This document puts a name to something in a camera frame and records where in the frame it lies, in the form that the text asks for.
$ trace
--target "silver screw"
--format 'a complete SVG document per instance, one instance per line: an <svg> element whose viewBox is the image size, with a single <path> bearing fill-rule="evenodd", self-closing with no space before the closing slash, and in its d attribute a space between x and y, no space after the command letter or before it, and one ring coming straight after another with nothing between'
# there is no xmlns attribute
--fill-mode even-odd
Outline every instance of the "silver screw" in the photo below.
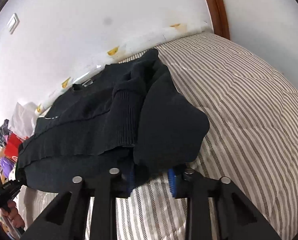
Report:
<svg viewBox="0 0 298 240"><path fill-rule="evenodd" d="M231 182L231 179L229 179L228 177L222 177L221 182L223 184L229 184Z"/></svg>
<svg viewBox="0 0 298 240"><path fill-rule="evenodd" d="M118 174L119 172L120 172L120 170L118 168L111 168L109 170L109 173L113 174L113 175Z"/></svg>
<svg viewBox="0 0 298 240"><path fill-rule="evenodd" d="M80 176L73 177L72 182L73 183L80 183L82 181L82 178Z"/></svg>
<svg viewBox="0 0 298 240"><path fill-rule="evenodd" d="M191 168L185 168L185 174L193 174L194 170Z"/></svg>

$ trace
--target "striped bedsheet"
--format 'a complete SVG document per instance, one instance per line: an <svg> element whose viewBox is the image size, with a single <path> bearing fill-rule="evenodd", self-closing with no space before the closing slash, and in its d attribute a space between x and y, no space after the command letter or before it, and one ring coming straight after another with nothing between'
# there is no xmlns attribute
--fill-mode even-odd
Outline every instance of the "striped bedsheet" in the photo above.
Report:
<svg viewBox="0 0 298 240"><path fill-rule="evenodd" d="M298 232L298 91L248 50L210 33L157 49L177 90L210 121L191 167L206 177L230 177L281 238L292 239ZM41 209L54 196L47 194ZM166 174L117 199L116 212L119 240L184 239L186 200L171 197Z"/></svg>

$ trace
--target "light switch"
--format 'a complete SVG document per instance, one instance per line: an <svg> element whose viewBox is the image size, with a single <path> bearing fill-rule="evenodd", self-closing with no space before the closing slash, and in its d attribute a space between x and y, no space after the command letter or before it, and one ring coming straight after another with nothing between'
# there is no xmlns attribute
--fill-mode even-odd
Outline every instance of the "light switch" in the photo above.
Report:
<svg viewBox="0 0 298 240"><path fill-rule="evenodd" d="M8 22L8 29L9 29L9 33L12 34L14 32L14 30L16 29L16 27L18 26L19 24L19 18L17 16L16 13L14 13L12 16L11 16L11 19L9 20Z"/></svg>

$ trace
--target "wall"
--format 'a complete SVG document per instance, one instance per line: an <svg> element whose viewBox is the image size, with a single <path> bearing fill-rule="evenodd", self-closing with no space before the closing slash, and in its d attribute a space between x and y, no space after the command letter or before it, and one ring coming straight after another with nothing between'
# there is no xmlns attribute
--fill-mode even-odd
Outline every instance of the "wall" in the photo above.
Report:
<svg viewBox="0 0 298 240"><path fill-rule="evenodd" d="M295 0L224 0L232 41L282 72L298 89Z"/></svg>
<svg viewBox="0 0 298 240"><path fill-rule="evenodd" d="M12 35L6 24L17 13ZM211 25L206 0L9 0L0 12L0 125L38 103L93 55L176 23Z"/></svg>

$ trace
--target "white plastic bag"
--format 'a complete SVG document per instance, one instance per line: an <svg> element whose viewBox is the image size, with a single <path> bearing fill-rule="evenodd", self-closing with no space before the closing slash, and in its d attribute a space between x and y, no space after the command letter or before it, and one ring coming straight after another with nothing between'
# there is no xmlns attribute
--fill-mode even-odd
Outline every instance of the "white plastic bag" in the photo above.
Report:
<svg viewBox="0 0 298 240"><path fill-rule="evenodd" d="M37 106L33 102L24 106L17 103L9 121L8 129L22 139L30 137L36 127L37 116L34 112L36 108Z"/></svg>

